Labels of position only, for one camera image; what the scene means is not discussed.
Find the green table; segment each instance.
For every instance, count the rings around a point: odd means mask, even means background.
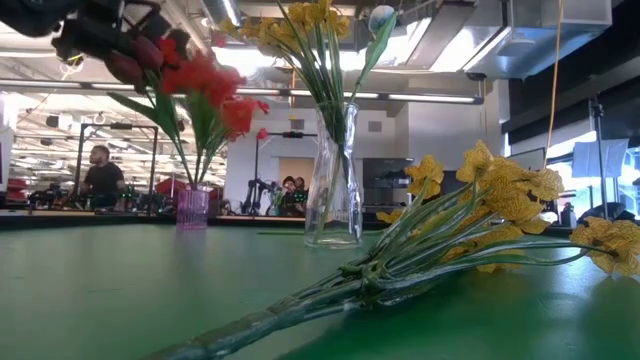
[[[136,359],[260,310],[363,252],[257,231],[0,233],[0,359]],[[395,308],[275,333],[229,359],[637,360],[640,285],[607,278],[588,259],[473,271]]]

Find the man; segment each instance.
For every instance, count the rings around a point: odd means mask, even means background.
[[[93,165],[82,183],[82,192],[93,190],[93,207],[113,207],[124,189],[124,176],[120,168],[109,161],[109,148],[96,145],[91,149],[89,162]]]

